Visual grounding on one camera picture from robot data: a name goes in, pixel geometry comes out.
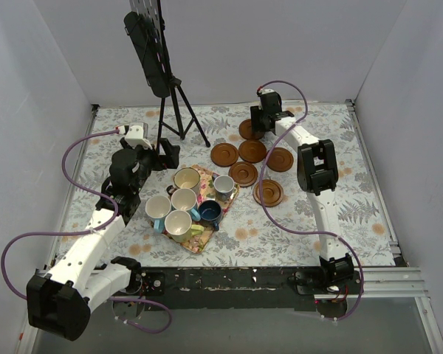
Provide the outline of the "brown wooden coaster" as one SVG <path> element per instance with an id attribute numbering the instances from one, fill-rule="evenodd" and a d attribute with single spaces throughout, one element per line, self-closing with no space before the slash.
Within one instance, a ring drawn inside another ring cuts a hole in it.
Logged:
<path id="1" fill-rule="evenodd" d="M 238 149 L 229 143 L 220 143 L 210 152 L 211 160 L 220 167 L 229 167 L 238 161 Z"/>
<path id="2" fill-rule="evenodd" d="M 267 148 L 259 140 L 248 139 L 239 145 L 238 152 L 244 161 L 255 164 L 265 159 Z"/>
<path id="3" fill-rule="evenodd" d="M 266 207 L 276 207 L 284 198 L 284 189 L 277 182 L 269 179 L 264 179 L 263 187 L 263 199 Z M 253 188 L 253 197 L 258 204 L 261 204 L 259 183 L 257 182 Z"/>
<path id="4" fill-rule="evenodd" d="M 250 119 L 244 120 L 238 127 L 239 135 L 246 140 L 254 139 L 259 140 L 264 137 L 264 132 L 256 132 L 252 129 L 252 123 Z"/>
<path id="5" fill-rule="evenodd" d="M 290 151 L 282 147 L 275 147 L 271 152 L 267 166 L 269 169 L 283 173 L 293 166 L 294 158 Z"/>
<path id="6" fill-rule="evenodd" d="M 240 187 L 252 186 L 258 180 L 258 170 L 249 162 L 236 162 L 230 167 L 228 175 Z"/>

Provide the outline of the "white mug light blue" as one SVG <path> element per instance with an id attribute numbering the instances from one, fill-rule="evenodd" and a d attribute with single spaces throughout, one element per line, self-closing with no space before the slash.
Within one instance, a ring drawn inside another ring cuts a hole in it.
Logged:
<path id="1" fill-rule="evenodd" d="M 171 201 L 164 195 L 150 197 L 145 204 L 145 213 L 153 222 L 153 229 L 157 233 L 164 232 L 165 219 L 171 211 Z"/>

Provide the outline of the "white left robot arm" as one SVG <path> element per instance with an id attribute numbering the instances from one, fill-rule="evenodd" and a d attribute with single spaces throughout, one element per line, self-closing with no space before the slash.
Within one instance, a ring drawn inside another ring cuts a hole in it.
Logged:
<path id="1" fill-rule="evenodd" d="M 70 341 L 82 335 L 92 312 L 114 294 L 140 292 L 142 267 L 135 259 L 116 257 L 99 272 L 95 266 L 137 211 L 151 172 L 179 166 L 180 147 L 166 138 L 161 140 L 162 155 L 150 145 L 130 145 L 124 139 L 120 143 L 86 234 L 45 275 L 35 275 L 27 283 L 29 324 Z"/>

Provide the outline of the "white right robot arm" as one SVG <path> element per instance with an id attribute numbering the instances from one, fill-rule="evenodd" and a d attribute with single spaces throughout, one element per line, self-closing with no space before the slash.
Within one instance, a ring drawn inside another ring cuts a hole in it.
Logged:
<path id="1" fill-rule="evenodd" d="M 299 286 L 338 292 L 354 278 L 354 262 L 340 238 L 336 188 L 339 179 L 334 143 L 319 139 L 282 109 L 281 96 L 270 88 L 257 90 L 259 104 L 250 108 L 255 132 L 272 132 L 297 153 L 297 180 L 312 206 L 320 242 L 320 266 L 297 274 Z"/>

